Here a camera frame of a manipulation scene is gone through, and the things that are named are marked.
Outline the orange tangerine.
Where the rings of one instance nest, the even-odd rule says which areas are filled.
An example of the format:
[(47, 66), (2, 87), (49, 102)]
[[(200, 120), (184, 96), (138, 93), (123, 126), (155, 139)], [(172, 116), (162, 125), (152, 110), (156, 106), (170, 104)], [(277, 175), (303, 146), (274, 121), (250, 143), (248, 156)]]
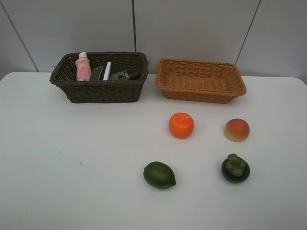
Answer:
[(175, 113), (168, 123), (171, 134), (177, 138), (188, 138), (194, 130), (194, 120), (187, 113)]

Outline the dark green square bottle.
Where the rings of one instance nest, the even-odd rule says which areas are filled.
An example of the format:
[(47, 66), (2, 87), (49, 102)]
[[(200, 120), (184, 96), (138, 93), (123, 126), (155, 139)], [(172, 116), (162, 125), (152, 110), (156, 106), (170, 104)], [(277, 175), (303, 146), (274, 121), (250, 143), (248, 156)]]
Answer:
[(109, 76), (110, 81), (128, 81), (139, 79), (139, 73), (135, 71), (120, 71)]

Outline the green lime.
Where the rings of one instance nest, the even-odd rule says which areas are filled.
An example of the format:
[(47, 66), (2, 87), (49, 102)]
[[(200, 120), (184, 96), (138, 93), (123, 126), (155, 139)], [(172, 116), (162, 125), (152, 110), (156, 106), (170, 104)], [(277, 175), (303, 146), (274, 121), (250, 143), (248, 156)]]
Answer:
[(144, 168), (143, 177), (149, 185), (158, 189), (168, 189), (176, 185), (174, 171), (159, 161), (149, 163)]

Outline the white marker red caps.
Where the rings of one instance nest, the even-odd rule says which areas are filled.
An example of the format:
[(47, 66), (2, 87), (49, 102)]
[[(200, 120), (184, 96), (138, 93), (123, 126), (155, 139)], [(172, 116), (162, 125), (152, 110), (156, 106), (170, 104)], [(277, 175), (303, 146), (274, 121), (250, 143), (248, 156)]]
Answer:
[(103, 81), (107, 81), (109, 79), (110, 71), (111, 71), (111, 62), (108, 62), (105, 68)]

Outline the black whiteboard eraser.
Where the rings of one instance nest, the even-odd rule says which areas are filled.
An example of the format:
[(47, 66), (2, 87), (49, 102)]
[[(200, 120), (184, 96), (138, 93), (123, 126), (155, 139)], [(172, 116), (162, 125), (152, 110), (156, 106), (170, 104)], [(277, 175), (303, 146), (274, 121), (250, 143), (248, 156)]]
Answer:
[(100, 81), (104, 74), (104, 67), (98, 66), (92, 70), (89, 81)]

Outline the red yellow half peach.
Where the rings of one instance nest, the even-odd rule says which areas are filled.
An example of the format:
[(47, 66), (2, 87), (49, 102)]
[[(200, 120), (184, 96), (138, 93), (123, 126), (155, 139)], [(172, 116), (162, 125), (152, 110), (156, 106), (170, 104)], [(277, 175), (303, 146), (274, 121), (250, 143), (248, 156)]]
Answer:
[(225, 136), (234, 142), (242, 142), (249, 136), (250, 128), (248, 123), (239, 118), (229, 120), (224, 129)]

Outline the pink bottle white cap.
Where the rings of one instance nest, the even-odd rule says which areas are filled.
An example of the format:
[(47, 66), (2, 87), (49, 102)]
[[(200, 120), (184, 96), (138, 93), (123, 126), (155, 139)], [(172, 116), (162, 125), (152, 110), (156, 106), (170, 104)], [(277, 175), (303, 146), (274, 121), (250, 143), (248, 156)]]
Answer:
[(75, 61), (77, 68), (76, 80), (77, 81), (89, 81), (92, 71), (90, 66), (90, 60), (88, 59), (86, 52), (81, 52), (79, 58)]

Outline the dark mangosteen green top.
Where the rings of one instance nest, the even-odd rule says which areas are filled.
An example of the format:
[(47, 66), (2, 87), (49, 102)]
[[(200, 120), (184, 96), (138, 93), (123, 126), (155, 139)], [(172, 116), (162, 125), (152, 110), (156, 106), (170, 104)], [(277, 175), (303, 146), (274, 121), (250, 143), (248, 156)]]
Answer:
[(232, 153), (223, 161), (221, 172), (228, 182), (237, 184), (249, 178), (250, 167), (245, 160)]

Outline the orange wicker basket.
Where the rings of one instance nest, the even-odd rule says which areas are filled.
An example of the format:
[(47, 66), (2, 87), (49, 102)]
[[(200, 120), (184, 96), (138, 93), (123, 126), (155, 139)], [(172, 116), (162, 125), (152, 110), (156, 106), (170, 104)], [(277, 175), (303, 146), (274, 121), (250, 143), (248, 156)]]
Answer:
[(247, 92), (233, 64), (172, 58), (159, 61), (156, 85), (169, 99), (218, 104), (227, 104)]

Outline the dark brown wicker basket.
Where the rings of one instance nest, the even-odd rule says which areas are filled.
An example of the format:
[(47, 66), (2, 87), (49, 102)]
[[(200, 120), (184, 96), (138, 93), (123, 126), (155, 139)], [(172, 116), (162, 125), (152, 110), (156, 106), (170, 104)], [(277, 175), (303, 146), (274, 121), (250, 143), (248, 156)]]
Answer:
[(148, 60), (140, 52), (89, 52), (92, 69), (111, 62), (110, 73), (137, 72), (136, 80), (78, 81), (78, 53), (66, 54), (54, 68), (50, 83), (59, 87), (72, 103), (131, 103), (138, 101), (148, 76)]

